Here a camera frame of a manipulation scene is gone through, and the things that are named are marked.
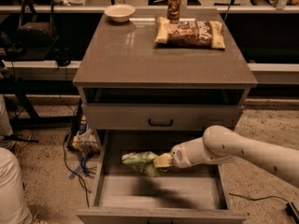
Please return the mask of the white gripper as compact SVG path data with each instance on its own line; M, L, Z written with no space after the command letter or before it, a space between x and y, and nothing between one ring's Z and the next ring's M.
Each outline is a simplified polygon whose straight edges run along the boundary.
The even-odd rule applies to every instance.
M212 153L202 138L193 139L173 146L170 153L158 156L154 161L156 168L174 165L177 168L188 168L198 164L214 164L218 156Z

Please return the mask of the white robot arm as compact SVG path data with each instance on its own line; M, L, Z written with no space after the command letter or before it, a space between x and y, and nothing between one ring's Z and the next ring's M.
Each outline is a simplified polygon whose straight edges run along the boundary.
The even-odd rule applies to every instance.
M154 161L156 168L221 164L238 157L299 187L299 151L241 136L225 127L208 127L202 137L175 145Z

